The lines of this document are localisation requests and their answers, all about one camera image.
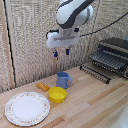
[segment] floral plate border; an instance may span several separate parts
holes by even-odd
[[[44,109],[42,109],[42,112],[40,113],[40,115],[31,120],[21,120],[21,119],[17,118],[13,114],[13,111],[12,111],[13,104],[16,103],[18,100],[20,100],[21,98],[25,98],[26,96],[34,97],[34,98],[38,99],[44,105]],[[44,120],[45,117],[48,115],[49,110],[50,110],[50,104],[46,97],[44,97],[43,95],[36,93],[36,92],[23,92],[23,93],[19,93],[19,94],[13,96],[7,102],[7,104],[5,106],[5,115],[6,115],[7,119],[13,124],[16,124],[19,126],[31,126],[31,125],[38,124],[39,122]]]

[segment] wooden table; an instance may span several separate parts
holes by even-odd
[[[56,75],[1,94],[0,128],[19,128],[6,119],[5,105],[12,96],[26,91],[44,95],[51,106],[45,120],[33,128],[109,128],[128,101],[128,79],[116,78],[106,85],[80,71],[79,67],[66,72],[73,78],[73,83],[66,89],[68,95],[61,104],[52,103],[48,93],[36,87],[39,82],[56,86]]]

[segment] beige wall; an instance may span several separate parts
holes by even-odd
[[[118,19],[128,12],[126,3],[126,0],[95,0],[92,3],[93,19],[89,24],[80,27],[81,34],[96,31]],[[71,48],[69,56],[65,53],[66,47],[58,48],[57,60],[51,49],[46,47],[46,33],[59,28],[55,19],[58,4],[59,0],[6,1],[17,86],[85,63],[85,57],[95,52],[97,41],[113,36],[123,39],[126,29],[128,30],[127,16],[101,32],[80,38],[79,44]],[[4,59],[6,66],[3,63],[1,65],[6,67],[8,74],[5,54]]]
[[[3,2],[0,0],[0,93],[14,88]]]

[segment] white plate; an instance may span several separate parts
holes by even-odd
[[[41,122],[49,113],[46,97],[36,92],[23,92],[13,96],[5,106],[5,115],[13,124],[31,126]]]

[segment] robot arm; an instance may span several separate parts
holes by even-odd
[[[73,25],[81,26],[89,22],[93,16],[93,8],[89,5],[93,1],[94,0],[61,0],[56,14],[58,25],[62,29],[69,29],[72,28]]]
[[[46,37],[49,48],[70,46],[79,42],[79,28],[91,21],[94,0],[60,0],[56,21],[62,31],[50,30]]]

